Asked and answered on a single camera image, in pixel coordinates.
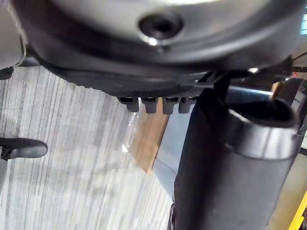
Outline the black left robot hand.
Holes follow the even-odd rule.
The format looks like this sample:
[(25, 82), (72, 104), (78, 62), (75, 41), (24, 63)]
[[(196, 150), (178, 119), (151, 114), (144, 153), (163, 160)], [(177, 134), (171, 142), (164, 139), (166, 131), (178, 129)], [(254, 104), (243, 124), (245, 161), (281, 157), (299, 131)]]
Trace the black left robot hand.
[(128, 110), (190, 113), (169, 229), (263, 230), (306, 130), (304, 0), (13, 0), (37, 60)]

